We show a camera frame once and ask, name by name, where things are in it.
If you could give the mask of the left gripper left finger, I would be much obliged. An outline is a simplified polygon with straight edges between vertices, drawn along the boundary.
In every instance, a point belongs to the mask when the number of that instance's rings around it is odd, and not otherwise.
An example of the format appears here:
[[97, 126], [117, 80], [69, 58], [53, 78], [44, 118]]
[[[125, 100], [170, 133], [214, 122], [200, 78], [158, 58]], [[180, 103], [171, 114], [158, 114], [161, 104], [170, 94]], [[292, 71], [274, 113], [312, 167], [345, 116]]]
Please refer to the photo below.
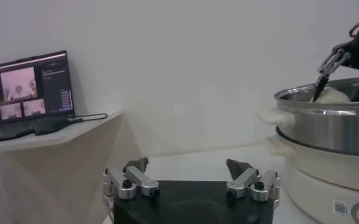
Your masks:
[[121, 170], [114, 167], [105, 168], [102, 173], [102, 196], [109, 200], [115, 196], [122, 200], [131, 200], [139, 190], [144, 197], [158, 198], [159, 182], [145, 174], [148, 164], [149, 159], [144, 157], [129, 161]]

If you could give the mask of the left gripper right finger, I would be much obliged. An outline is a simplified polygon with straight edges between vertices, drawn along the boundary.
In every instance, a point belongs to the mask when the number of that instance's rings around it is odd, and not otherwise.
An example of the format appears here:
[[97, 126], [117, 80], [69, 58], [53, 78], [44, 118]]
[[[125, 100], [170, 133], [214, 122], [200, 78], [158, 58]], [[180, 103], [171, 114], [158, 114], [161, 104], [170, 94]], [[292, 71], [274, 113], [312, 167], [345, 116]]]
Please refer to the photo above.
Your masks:
[[249, 163], [233, 159], [226, 159], [226, 165], [232, 177], [226, 184], [229, 201], [244, 197], [254, 201], [280, 201], [280, 176], [276, 171], [261, 174]]

